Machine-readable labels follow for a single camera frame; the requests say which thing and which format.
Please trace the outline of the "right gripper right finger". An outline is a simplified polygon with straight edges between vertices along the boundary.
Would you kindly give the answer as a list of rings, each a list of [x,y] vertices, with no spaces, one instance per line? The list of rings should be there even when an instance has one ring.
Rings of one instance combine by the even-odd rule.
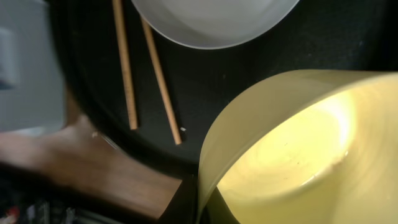
[[[205,207],[205,223],[209,224],[239,224],[231,213],[220,191],[216,187]]]

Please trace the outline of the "yellow bowl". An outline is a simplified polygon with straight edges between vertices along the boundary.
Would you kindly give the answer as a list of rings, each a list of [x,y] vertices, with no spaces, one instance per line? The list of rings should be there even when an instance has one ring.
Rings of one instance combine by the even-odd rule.
[[[396,223],[397,74],[294,70],[251,86],[203,142],[199,219],[216,187],[239,223]]]

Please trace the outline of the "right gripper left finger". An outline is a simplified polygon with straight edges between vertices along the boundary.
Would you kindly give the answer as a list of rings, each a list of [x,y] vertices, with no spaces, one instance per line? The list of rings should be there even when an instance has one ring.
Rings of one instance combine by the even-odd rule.
[[[196,177],[182,180],[164,213],[159,224],[193,224],[197,217],[198,185]]]

